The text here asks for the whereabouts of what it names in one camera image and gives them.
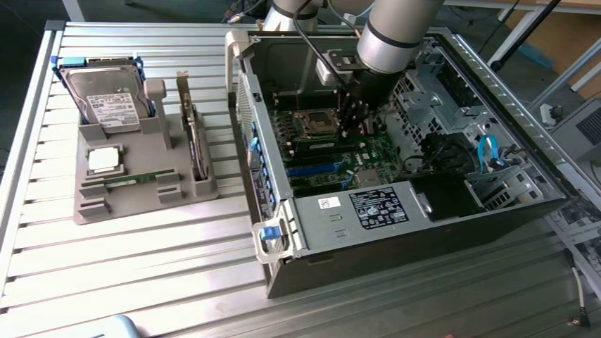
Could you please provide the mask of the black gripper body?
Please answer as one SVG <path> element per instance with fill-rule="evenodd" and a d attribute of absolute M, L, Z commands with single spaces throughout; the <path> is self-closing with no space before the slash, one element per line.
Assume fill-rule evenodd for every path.
<path fill-rule="evenodd" d="M 378 108 L 386 102 L 401 74 L 402 71 L 388 74 L 369 68 L 356 70 L 348 85 L 349 101 Z"/>

